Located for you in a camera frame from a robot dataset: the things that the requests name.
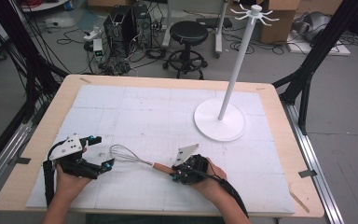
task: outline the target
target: chair base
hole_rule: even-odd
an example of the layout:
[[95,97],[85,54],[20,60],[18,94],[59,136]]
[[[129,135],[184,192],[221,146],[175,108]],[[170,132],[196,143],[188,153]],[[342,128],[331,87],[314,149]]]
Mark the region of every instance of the chair base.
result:
[[199,71],[200,79],[203,80],[202,67],[207,67],[208,63],[205,59],[194,50],[181,49],[170,55],[168,61],[162,67],[168,69],[169,65],[177,72],[176,77],[179,78],[182,73]]

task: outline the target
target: wooden handle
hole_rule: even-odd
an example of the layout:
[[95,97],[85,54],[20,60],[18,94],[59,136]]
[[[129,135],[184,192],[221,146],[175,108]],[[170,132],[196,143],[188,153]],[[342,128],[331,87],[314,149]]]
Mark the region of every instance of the wooden handle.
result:
[[153,168],[155,168],[156,170],[161,171],[162,173],[165,173],[167,175],[176,173],[176,171],[174,171],[170,167],[160,164],[158,162],[153,163]]

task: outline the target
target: round white base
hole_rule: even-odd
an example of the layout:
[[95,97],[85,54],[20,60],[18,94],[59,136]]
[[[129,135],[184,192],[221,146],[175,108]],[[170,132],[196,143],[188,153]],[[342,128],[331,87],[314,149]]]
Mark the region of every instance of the round white base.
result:
[[206,136],[221,142],[233,141],[245,133],[245,118],[235,105],[228,104],[225,116],[219,120],[222,104],[221,99],[202,102],[194,112],[194,121]]

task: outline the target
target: computer tower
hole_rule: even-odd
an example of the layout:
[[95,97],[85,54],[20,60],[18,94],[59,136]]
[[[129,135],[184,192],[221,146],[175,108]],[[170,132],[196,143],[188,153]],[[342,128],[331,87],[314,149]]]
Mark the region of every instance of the computer tower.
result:
[[132,7],[133,18],[135,20],[135,31],[138,35],[138,46],[147,49],[152,48],[151,17],[147,13],[146,5],[136,5]]
[[108,39],[111,56],[121,58],[130,54],[130,43],[135,38],[131,7],[114,6],[103,27]]

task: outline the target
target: table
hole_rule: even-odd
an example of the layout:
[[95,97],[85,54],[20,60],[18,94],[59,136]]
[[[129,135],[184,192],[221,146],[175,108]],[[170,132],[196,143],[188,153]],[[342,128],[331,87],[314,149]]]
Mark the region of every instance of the table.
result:
[[[221,1],[222,1],[222,5],[221,5],[220,16],[219,16],[219,25],[216,29],[216,34],[215,34],[216,35],[215,52],[216,52],[217,58],[219,58],[220,54],[222,54],[222,52],[223,52],[222,51],[222,29],[223,29],[223,21],[225,19],[226,9],[227,9],[227,4],[228,4],[228,0],[221,0]],[[167,1],[167,29],[165,30],[165,36],[164,36],[164,39],[163,39],[162,45],[161,45],[163,48],[167,48],[170,45],[171,26],[172,26],[172,0],[168,0]]]
[[[26,202],[38,170],[48,150],[53,144],[58,130],[82,85],[115,85],[129,87],[154,87],[171,89],[204,89],[225,91],[225,81],[185,80],[146,77],[99,77],[68,76],[62,83],[48,111],[39,123],[22,157],[31,158],[29,164],[17,164],[0,192],[0,210],[35,211],[26,207]],[[268,120],[275,147],[293,197],[296,212],[288,217],[322,217],[324,209],[310,177],[301,178],[298,172],[307,170],[307,166],[298,148],[295,136],[284,114],[278,94],[270,84],[237,83],[234,91],[257,92],[260,95]],[[101,213],[117,213],[105,210]],[[274,214],[263,214],[275,217]]]

